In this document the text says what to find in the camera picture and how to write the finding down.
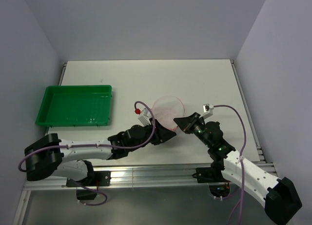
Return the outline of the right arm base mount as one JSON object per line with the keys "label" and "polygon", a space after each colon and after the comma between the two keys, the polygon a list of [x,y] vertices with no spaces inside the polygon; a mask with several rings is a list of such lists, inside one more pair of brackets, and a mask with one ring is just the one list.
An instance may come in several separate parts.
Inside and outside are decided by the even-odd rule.
{"label": "right arm base mount", "polygon": [[210,193],[217,197],[227,197],[230,193],[230,183],[223,178],[220,171],[212,167],[198,167],[192,177],[199,184],[208,184]]}

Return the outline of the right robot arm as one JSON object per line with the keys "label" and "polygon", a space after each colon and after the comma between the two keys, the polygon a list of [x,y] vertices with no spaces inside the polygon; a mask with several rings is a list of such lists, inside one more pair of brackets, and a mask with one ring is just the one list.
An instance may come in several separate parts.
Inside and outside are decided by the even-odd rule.
{"label": "right robot arm", "polygon": [[198,113],[175,118],[174,122],[186,134],[194,134],[208,148],[213,162],[199,167],[193,174],[198,183],[230,181],[255,198],[266,215],[277,225],[287,224],[302,203],[293,182],[271,175],[239,154],[223,139],[218,122],[204,122]]}

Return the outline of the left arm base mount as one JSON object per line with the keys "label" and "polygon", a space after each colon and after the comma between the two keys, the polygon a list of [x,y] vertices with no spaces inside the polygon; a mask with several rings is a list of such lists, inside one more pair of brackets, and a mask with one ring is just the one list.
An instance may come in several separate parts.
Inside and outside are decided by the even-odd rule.
{"label": "left arm base mount", "polygon": [[85,206],[99,206],[108,201],[108,196],[100,191],[100,188],[109,186],[110,179],[110,171],[95,171],[92,178],[80,182],[67,179],[66,187],[76,188],[76,198],[80,204]]}

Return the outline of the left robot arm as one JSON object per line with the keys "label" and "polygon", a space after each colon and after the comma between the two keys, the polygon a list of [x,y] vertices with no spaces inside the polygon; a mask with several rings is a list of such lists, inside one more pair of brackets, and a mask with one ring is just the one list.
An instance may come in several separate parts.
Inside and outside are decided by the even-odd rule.
{"label": "left robot arm", "polygon": [[48,134],[25,148],[21,161],[30,182],[50,176],[68,178],[80,185],[91,185],[96,178],[91,159],[118,160],[148,144],[159,145],[176,136],[158,120],[149,125],[131,128],[95,142],[62,140],[56,133]]}

